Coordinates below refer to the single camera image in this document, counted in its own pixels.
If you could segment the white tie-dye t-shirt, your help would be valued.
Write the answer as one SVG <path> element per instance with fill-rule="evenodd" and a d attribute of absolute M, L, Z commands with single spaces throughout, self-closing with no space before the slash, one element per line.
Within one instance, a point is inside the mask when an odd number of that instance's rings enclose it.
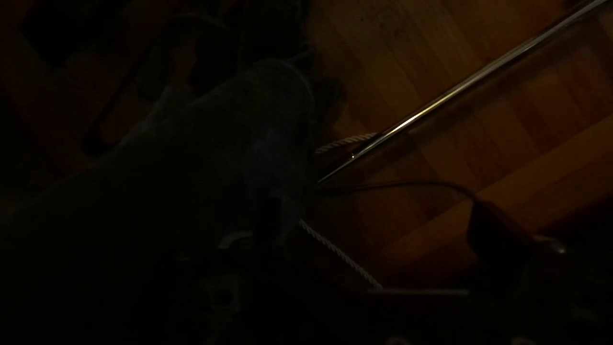
<path fill-rule="evenodd" d="M 167 90 L 109 155 L 2 219 L 2 345 L 127 345 L 163 265 L 242 232 L 284 244 L 316 96 L 278 60 L 196 98 Z"/>

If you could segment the chrome garment rack frame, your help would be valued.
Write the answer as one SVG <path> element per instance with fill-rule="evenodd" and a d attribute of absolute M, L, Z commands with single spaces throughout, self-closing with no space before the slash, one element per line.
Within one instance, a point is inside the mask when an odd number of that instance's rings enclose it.
<path fill-rule="evenodd" d="M 429 102 L 420 111 L 410 113 L 401 123 L 389 127 L 387 130 L 376 132 L 366 138 L 366 144 L 360 146 L 356 152 L 353 152 L 347 159 L 333 165 L 330 171 L 320 175 L 320 182 L 328 182 L 333 176 L 341 175 L 349 167 L 356 165 L 360 159 L 366 159 L 370 153 L 383 148 L 387 142 L 397 138 L 402 132 L 414 130 L 418 125 L 425 123 L 435 111 L 446 107 L 460 96 L 468 94 L 469 90 L 477 88 L 479 84 L 487 83 L 496 73 L 502 73 L 504 69 L 512 67 L 514 63 L 521 61 L 523 58 L 535 54 L 537 50 L 550 44 L 554 38 L 567 33 L 573 25 L 582 21 L 584 17 L 596 14 L 604 6 L 607 6 L 611 0 L 584 0 L 582 4 L 575 6 L 569 15 L 558 19 L 554 25 L 550 25 L 540 35 L 514 46 L 512 50 L 504 52 L 485 67 L 477 69 L 473 75 L 466 77 L 458 84 L 454 84 L 450 90 Z"/>

